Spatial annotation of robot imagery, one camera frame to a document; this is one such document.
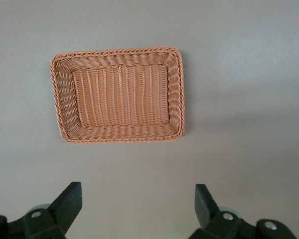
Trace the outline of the brown wicker basket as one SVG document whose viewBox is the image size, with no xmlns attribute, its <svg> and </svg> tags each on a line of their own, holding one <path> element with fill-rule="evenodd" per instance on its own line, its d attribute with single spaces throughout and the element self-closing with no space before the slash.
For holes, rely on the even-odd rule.
<svg viewBox="0 0 299 239">
<path fill-rule="evenodd" d="M 184 134 L 183 62 L 176 48 L 59 53 L 50 74 L 67 143 L 171 141 Z"/>
</svg>

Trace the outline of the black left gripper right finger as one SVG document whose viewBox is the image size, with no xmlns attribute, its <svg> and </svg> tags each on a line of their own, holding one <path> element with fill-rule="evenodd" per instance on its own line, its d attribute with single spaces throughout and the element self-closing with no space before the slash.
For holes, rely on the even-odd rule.
<svg viewBox="0 0 299 239">
<path fill-rule="evenodd" d="M 188 239 L 297 239 L 279 221 L 261 219 L 253 226 L 233 212 L 220 210 L 205 184 L 195 186 L 194 207 L 200 228 Z"/>
</svg>

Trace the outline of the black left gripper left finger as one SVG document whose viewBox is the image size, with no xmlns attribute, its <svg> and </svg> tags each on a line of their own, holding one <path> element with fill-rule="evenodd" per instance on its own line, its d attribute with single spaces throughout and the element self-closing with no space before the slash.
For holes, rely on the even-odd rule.
<svg viewBox="0 0 299 239">
<path fill-rule="evenodd" d="M 0 239 L 66 239 L 82 205 L 82 185 L 72 182 L 47 208 L 36 207 L 13 222 L 0 215 Z"/>
</svg>

